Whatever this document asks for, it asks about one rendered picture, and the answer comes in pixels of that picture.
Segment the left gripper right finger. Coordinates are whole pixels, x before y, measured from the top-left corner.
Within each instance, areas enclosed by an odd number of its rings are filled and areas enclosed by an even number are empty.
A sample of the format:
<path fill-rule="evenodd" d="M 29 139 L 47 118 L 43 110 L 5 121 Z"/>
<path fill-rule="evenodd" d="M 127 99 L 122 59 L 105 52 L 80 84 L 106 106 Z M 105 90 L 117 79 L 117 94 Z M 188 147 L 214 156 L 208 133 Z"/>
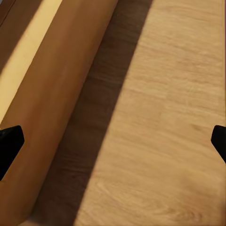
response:
<path fill-rule="evenodd" d="M 226 127 L 216 125 L 212 132 L 211 142 L 226 163 Z"/>

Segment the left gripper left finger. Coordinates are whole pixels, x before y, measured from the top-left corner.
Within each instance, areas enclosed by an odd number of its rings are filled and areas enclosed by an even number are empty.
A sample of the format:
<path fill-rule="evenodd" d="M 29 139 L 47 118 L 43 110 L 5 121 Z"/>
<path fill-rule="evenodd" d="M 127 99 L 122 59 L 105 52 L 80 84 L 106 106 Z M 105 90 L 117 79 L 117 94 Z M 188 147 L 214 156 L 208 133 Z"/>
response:
<path fill-rule="evenodd" d="M 0 130 L 0 182 L 24 144 L 20 125 Z"/>

